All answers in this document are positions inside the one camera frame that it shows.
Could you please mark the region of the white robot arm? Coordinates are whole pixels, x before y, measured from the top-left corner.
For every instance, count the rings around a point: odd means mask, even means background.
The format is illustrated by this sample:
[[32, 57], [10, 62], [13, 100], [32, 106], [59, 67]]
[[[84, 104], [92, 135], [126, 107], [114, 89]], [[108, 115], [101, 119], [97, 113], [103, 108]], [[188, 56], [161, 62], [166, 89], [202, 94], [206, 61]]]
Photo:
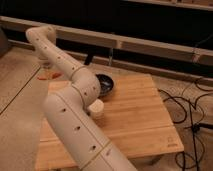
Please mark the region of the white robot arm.
[[28, 41], [39, 53], [42, 64], [54, 65], [71, 84], [50, 93], [44, 113], [81, 171], [137, 171], [127, 157], [87, 115], [87, 108], [100, 94], [100, 83], [89, 69], [55, 45], [51, 26], [26, 31]]

